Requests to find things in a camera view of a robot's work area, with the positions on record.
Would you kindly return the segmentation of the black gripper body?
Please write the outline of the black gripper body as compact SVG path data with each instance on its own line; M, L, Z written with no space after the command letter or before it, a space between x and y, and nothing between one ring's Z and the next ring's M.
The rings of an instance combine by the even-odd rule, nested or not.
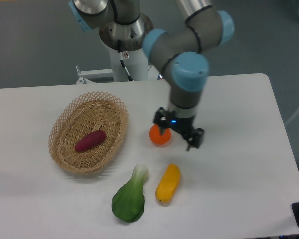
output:
M173 104L170 109L162 109L162 116L165 120L162 122L161 131L171 129L180 134L184 139L190 139L193 132L193 121L196 115L196 108L180 108Z

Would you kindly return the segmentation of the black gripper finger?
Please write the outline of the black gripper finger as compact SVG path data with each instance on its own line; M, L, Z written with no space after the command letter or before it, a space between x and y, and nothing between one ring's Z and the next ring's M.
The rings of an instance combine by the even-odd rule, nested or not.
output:
M190 151L191 148L199 149L201 144L203 143L204 138L204 129L202 128L194 128L188 136L187 149L186 151Z
M153 123L158 126L159 134L163 136L165 131L170 129L169 111L160 107L155 113Z

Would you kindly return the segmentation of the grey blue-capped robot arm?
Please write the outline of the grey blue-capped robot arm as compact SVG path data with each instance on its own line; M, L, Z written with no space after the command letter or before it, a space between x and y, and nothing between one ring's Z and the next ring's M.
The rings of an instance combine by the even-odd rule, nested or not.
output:
M229 41L232 17L208 0L179 0L185 28L177 34L156 29L137 0L71 0L68 5L82 30L97 29L111 59L114 81L148 77L153 65L170 85L167 109L159 108L154 124L160 133L171 129L188 148L199 148L204 130L194 128L200 97L209 74L203 52Z

